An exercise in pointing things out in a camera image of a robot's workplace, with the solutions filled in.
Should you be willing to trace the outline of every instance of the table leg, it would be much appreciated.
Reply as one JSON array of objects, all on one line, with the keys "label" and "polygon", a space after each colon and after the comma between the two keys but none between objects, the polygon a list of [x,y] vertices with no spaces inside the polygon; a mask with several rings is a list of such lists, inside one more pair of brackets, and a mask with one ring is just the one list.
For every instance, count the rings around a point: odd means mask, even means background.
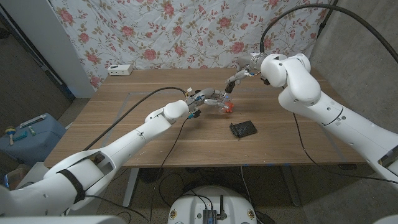
[{"label": "table leg", "polygon": [[136,186],[136,180],[138,177],[139,168],[131,168],[129,182],[127,183],[126,192],[124,193],[123,206],[128,207],[130,205],[132,193]]},{"label": "table leg", "polygon": [[294,182],[294,177],[290,166],[281,166],[282,174],[284,176],[287,189],[289,190],[290,197],[292,198],[293,206],[299,207],[301,205],[299,192],[297,191],[296,183]]}]

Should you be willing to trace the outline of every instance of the wooden table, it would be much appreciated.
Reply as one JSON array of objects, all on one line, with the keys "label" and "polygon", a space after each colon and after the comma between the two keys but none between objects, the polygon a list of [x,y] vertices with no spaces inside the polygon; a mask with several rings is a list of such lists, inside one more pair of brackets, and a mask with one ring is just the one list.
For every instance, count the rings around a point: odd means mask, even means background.
[{"label": "wooden table", "polygon": [[[224,81],[235,74],[233,68],[186,70],[135,70],[130,76],[109,76],[79,114],[72,126],[45,160],[52,167],[62,159],[81,151],[133,104],[153,90],[165,86],[201,90],[212,87],[224,90]],[[313,76],[322,90],[336,101],[343,99],[317,72]],[[193,166],[270,166],[299,165],[312,162],[300,145],[293,114],[278,103],[281,88],[265,86],[259,77],[246,78],[232,92],[233,113],[221,114],[203,105],[201,115],[189,119],[164,167]],[[125,117],[92,149],[106,146],[140,126],[152,111],[167,103],[183,100],[180,91],[164,90],[151,96]],[[363,162],[349,146],[327,134],[317,123],[297,116],[303,143],[320,164]],[[238,139],[229,125],[251,120],[257,134]],[[177,121],[163,136],[148,143],[126,167],[159,167],[170,151],[183,123]]]}]

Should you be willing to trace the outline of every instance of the black wallet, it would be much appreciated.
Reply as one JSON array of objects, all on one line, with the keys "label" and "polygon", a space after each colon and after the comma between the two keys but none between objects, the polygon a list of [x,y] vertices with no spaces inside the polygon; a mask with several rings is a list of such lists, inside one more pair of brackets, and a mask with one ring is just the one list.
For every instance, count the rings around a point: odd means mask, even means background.
[{"label": "black wallet", "polygon": [[229,128],[231,129],[232,133],[239,138],[257,133],[257,129],[254,127],[254,124],[251,121],[245,121],[239,124],[231,123]]}]

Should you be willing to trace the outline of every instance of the blue container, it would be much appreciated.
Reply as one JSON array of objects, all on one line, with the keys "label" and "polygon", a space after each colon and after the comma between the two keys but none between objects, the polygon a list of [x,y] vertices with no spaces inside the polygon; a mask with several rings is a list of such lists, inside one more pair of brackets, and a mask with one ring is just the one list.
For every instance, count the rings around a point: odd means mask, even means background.
[{"label": "blue container", "polygon": [[0,138],[0,150],[28,166],[43,162],[67,131],[51,115],[48,113],[45,115],[47,117],[44,120],[30,125],[35,135],[32,135],[29,127],[17,127],[14,137],[18,137],[25,131],[28,132],[27,137],[14,141],[14,144],[10,146],[9,136],[5,135]]}]

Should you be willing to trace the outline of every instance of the floral curtain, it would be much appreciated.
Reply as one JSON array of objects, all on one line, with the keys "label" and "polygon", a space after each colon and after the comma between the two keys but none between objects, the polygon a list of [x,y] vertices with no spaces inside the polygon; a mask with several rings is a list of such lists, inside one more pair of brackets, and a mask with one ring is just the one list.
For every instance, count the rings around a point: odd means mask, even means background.
[{"label": "floral curtain", "polygon": [[[259,51],[261,34],[284,11],[328,0],[50,0],[91,84],[111,64],[134,69],[235,67]],[[302,9],[266,35],[266,53],[309,56],[326,9]]]}]

